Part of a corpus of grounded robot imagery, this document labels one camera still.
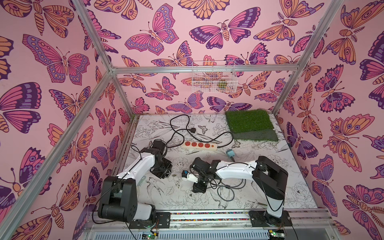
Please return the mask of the teal USB charger adapter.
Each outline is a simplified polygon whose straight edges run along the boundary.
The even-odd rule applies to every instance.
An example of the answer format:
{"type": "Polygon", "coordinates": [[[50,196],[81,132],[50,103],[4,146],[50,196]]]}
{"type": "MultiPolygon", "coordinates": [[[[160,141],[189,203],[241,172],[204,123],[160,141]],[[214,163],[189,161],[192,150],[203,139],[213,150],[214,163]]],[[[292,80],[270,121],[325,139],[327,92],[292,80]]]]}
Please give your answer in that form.
{"type": "Polygon", "coordinates": [[[232,149],[227,150],[227,151],[226,151],[226,154],[227,154],[227,156],[228,156],[230,159],[233,159],[233,158],[235,157],[235,152],[234,152],[232,149]]]}

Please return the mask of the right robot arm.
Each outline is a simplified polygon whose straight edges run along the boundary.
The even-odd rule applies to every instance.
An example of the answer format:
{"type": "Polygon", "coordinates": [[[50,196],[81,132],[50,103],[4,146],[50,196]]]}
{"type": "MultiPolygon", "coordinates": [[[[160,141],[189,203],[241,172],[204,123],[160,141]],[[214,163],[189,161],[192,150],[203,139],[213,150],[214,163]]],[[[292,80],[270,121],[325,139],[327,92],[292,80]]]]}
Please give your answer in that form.
{"type": "Polygon", "coordinates": [[[205,193],[214,180],[241,179],[255,182],[267,200],[267,219],[280,220],[283,216],[288,172],[265,156],[250,162],[211,163],[195,158],[189,170],[182,172],[185,181],[193,182],[194,193],[205,193]]]}

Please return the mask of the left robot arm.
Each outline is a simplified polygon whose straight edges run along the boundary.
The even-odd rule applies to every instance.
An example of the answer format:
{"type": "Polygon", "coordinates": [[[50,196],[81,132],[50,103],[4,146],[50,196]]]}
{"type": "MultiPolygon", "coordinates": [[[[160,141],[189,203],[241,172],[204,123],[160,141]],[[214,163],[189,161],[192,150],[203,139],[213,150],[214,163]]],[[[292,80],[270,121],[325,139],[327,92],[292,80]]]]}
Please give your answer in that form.
{"type": "Polygon", "coordinates": [[[169,177],[172,163],[165,158],[166,154],[166,143],[155,140],[149,148],[139,151],[138,158],[123,172],[107,177],[102,186],[98,217],[152,226],[156,222],[156,207],[138,202],[137,183],[147,172],[159,179],[169,177]]]}

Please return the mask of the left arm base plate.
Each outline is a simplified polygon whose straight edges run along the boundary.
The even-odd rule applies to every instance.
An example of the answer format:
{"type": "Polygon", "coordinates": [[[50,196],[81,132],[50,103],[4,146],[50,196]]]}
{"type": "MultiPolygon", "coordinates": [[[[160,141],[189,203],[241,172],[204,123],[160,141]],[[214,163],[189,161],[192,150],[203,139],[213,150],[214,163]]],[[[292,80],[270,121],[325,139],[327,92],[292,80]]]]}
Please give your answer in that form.
{"type": "Polygon", "coordinates": [[[130,229],[168,229],[171,223],[170,212],[159,212],[148,220],[134,220],[129,223],[130,229]]]}

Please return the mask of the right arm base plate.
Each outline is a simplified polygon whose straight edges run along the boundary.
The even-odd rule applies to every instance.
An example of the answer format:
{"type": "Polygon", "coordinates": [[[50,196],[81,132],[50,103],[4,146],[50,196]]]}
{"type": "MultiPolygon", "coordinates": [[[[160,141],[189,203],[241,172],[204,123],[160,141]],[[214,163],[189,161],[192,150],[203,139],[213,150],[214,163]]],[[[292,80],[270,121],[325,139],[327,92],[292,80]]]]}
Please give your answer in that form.
{"type": "Polygon", "coordinates": [[[267,211],[249,211],[252,227],[292,227],[291,217],[288,211],[283,211],[280,218],[269,215],[267,211]]]}

